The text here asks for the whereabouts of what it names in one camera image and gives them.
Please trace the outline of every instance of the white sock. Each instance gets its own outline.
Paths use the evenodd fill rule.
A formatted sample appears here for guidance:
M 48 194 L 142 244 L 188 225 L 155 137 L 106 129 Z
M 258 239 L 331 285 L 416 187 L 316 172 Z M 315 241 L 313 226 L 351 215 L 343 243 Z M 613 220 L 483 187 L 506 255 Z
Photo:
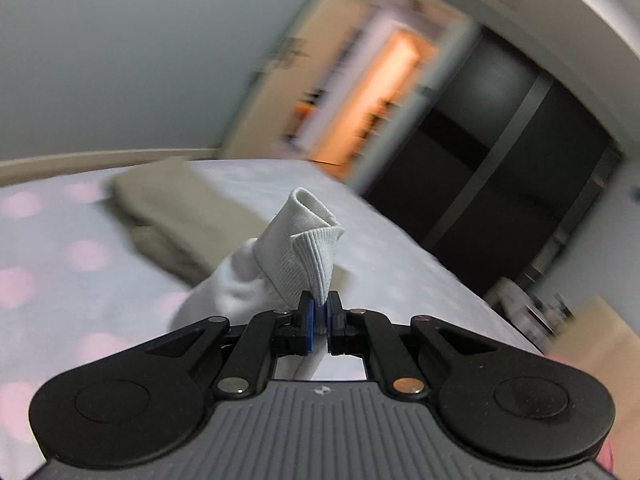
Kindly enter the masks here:
M 293 190 L 260 237 L 247 240 L 193 290 L 175 316 L 172 330 L 208 316 L 228 317 L 234 325 L 248 323 L 264 310 L 295 310 L 303 290 L 311 291 L 316 302 L 324 305 L 343 232 L 314 195 L 301 187 Z M 324 322 L 324 314 L 318 311 L 316 333 L 326 331 Z M 317 363 L 320 359 L 320 355 L 312 358 Z M 291 378 L 292 366 L 278 376 Z

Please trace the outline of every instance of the folded beige towel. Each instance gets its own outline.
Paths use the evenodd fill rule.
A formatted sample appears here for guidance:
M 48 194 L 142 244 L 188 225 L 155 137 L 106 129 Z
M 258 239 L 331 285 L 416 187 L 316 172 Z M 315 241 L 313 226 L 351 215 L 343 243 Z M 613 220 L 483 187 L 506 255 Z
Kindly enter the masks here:
M 136 166 L 111 187 L 114 212 L 138 251 L 191 286 L 268 225 L 180 158 Z

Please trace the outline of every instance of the bed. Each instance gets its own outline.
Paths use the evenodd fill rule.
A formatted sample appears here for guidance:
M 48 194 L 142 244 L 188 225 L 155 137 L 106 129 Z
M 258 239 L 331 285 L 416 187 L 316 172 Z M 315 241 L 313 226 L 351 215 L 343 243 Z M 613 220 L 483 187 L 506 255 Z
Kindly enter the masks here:
M 349 188 L 298 160 L 208 160 L 193 167 L 270 220 L 291 190 L 314 193 L 346 232 L 336 264 L 350 273 L 345 308 L 392 322 L 431 314 L 535 351 L 400 228 Z M 0 189 L 0 477 L 43 458 L 28 425 L 36 389 L 53 375 L 166 332 L 189 289 L 136 253 L 105 208 L 119 171 L 91 171 Z M 364 378 L 356 358 L 326 356 L 317 380 Z

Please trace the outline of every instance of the sliding wardrobe door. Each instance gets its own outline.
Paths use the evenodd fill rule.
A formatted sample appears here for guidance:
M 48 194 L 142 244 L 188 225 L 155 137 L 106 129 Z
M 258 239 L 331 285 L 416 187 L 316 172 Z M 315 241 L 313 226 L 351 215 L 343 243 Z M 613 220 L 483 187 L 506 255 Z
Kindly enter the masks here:
M 422 242 L 510 122 L 540 69 L 486 32 L 364 197 Z
M 530 121 L 484 186 L 426 244 L 476 294 L 501 276 L 514 280 L 533 261 L 610 143 L 580 102 L 551 81 L 541 86 L 545 94 Z

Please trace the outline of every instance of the gray ribbed handle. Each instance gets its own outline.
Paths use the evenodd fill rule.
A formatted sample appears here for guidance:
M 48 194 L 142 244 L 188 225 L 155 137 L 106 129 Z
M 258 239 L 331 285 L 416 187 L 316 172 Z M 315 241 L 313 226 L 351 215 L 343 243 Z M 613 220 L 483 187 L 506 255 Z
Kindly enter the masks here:
M 377 384 L 271 381 L 254 399 L 223 402 L 179 450 L 127 470 L 53 461 L 34 480 L 600 480 L 593 462 L 514 471 L 450 441 L 429 410 L 384 396 Z

